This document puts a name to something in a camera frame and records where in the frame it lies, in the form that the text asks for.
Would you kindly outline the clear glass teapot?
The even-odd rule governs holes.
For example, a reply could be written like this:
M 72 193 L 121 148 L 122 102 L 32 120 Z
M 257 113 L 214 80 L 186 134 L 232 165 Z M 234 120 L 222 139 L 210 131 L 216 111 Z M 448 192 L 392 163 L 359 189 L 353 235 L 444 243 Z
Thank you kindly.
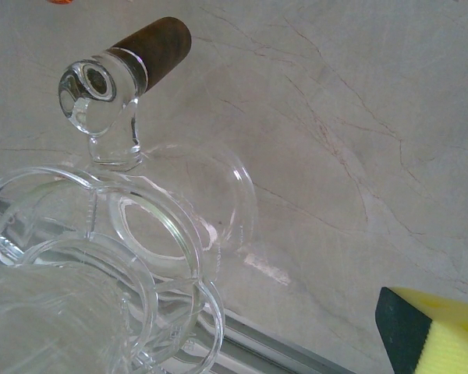
M 69 65 L 58 100 L 87 136 L 81 167 L 115 172 L 177 203 L 199 236 L 205 273 L 216 278 L 254 236 L 258 209 L 246 168 L 223 143 L 176 138 L 143 146 L 138 133 L 139 99 L 184 60 L 191 45 L 184 22 L 158 19 Z

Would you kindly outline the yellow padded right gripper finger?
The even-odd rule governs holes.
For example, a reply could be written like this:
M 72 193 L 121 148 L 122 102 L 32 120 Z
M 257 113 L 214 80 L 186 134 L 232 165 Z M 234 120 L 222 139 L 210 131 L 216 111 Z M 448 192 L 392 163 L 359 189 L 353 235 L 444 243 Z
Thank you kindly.
M 383 287 L 375 322 L 394 374 L 468 374 L 468 303 Z

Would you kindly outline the clear glass dripper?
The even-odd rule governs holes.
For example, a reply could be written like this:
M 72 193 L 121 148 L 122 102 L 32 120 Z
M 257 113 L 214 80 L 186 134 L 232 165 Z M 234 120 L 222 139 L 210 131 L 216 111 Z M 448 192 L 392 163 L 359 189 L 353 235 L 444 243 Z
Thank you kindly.
M 61 166 L 0 177 L 0 374 L 205 374 L 224 334 L 167 192 Z

